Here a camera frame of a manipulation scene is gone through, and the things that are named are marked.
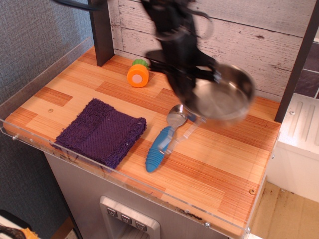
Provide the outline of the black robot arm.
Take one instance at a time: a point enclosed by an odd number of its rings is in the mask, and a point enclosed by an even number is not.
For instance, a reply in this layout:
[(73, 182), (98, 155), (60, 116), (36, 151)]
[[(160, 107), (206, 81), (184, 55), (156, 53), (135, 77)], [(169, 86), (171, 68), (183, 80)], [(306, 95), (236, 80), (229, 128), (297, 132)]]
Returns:
[(160, 50), (149, 51), (150, 70), (166, 74), (176, 96), (184, 104), (194, 99), (197, 79), (218, 82), (216, 60), (198, 49), (194, 15), (203, 12), (188, 8), (187, 0), (144, 0), (142, 5), (154, 22)]

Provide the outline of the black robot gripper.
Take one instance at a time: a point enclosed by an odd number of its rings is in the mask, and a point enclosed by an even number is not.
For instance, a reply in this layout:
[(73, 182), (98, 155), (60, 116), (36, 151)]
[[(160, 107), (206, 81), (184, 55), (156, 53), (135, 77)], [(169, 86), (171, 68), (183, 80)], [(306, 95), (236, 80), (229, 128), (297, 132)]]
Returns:
[(193, 102), (197, 79), (220, 83), (218, 63), (198, 49), (195, 35), (157, 34), (157, 37), (161, 49), (147, 52), (146, 58), (151, 62), (151, 70), (166, 73), (172, 90), (183, 104)]

